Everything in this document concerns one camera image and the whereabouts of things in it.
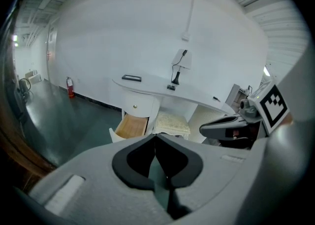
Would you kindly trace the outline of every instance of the desk lamp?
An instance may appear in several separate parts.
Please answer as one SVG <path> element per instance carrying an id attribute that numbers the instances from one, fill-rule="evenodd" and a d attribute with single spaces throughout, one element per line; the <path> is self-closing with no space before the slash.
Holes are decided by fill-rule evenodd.
<path id="1" fill-rule="evenodd" d="M 184 50 L 184 49 L 179 49 L 175 58 L 172 61 L 172 78 L 171 78 L 171 82 L 173 84 L 179 85 L 179 75 L 180 75 L 180 70 L 181 68 L 187 68 L 187 69 L 191 69 L 191 52 L 189 52 L 188 50 Z M 179 70 L 177 71 L 176 77 L 173 79 L 173 72 L 174 72 L 174 66 L 178 65 L 179 66 Z"/>

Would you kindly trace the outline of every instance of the baseboard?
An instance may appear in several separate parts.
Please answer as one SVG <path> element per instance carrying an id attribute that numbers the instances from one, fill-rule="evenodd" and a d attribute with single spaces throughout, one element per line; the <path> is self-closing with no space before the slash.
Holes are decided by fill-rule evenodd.
<path id="1" fill-rule="evenodd" d="M 63 87 L 61 87 L 61 86 L 59 86 L 59 88 L 67 92 L 67 89 L 65 89 L 65 88 L 63 88 Z M 91 103 L 94 103 L 94 104 L 96 104 L 96 105 L 100 105 L 100 106 L 103 106 L 103 107 L 105 107 L 105 108 L 113 109 L 113 110 L 116 110 L 116 111 L 119 111 L 119 112 L 122 111 L 121 108 L 118 108 L 118 107 L 115 107 L 115 106 L 106 104 L 106 103 L 101 102 L 101 101 L 98 101 L 98 100 L 94 100 L 94 99 L 92 99 L 92 98 L 89 98 L 89 97 L 87 97 L 87 96 L 83 96 L 83 95 L 78 94 L 78 93 L 76 93 L 76 92 L 74 92 L 74 95 L 77 96 L 77 97 L 79 97 L 79 98 L 81 98 L 81 99 L 84 99 L 84 100 L 86 100 L 86 101 L 89 101 L 89 102 L 91 102 Z"/>

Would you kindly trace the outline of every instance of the black device on desk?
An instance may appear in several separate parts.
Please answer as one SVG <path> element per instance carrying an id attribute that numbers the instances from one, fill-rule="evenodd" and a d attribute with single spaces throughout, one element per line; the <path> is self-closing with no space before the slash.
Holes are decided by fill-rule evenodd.
<path id="1" fill-rule="evenodd" d="M 129 74 L 125 74 L 122 77 L 123 80 L 128 80 L 128 81 L 138 81 L 141 82 L 142 81 L 142 77 L 140 76 L 134 76 L 134 75 L 129 75 Z"/>
<path id="2" fill-rule="evenodd" d="M 187 52 L 188 52 L 188 50 L 185 50 L 185 51 L 182 53 L 181 59 L 180 59 L 176 64 L 172 65 L 172 78 L 171 78 L 171 83 L 174 83 L 174 84 L 176 84 L 176 85 L 179 85 L 178 78 L 179 78 L 179 75 L 180 75 L 181 66 L 179 67 L 179 70 L 177 71 L 176 77 L 175 77 L 174 80 L 173 80 L 174 66 L 175 66 L 175 65 L 178 65 L 178 64 L 182 61 L 182 58 L 186 55 Z"/>
<path id="3" fill-rule="evenodd" d="M 173 86 L 173 85 L 167 85 L 167 88 L 169 89 L 169 90 L 173 90 L 173 91 L 175 91 L 175 86 Z"/>

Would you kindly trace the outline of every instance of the ceiling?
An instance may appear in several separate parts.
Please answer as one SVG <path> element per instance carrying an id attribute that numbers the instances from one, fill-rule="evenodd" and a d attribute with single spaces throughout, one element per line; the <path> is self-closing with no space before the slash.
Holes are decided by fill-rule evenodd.
<path id="1" fill-rule="evenodd" d="M 30 47 L 67 0 L 52 0 L 44 10 L 37 10 L 41 1 L 23 1 L 16 24 L 19 46 Z M 307 25 L 290 0 L 236 1 L 265 31 L 269 42 L 266 66 L 271 76 L 279 82 L 300 58 L 310 40 Z"/>

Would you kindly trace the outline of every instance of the door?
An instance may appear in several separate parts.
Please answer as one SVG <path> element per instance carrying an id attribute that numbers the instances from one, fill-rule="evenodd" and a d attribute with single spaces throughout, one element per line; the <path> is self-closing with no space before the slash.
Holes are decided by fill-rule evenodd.
<path id="1" fill-rule="evenodd" d="M 57 69 L 57 60 L 56 60 L 56 39 L 57 39 L 57 25 L 58 20 L 56 19 L 49 26 L 48 31 L 48 43 L 47 43 L 47 73 L 49 81 L 59 86 L 59 76 Z"/>

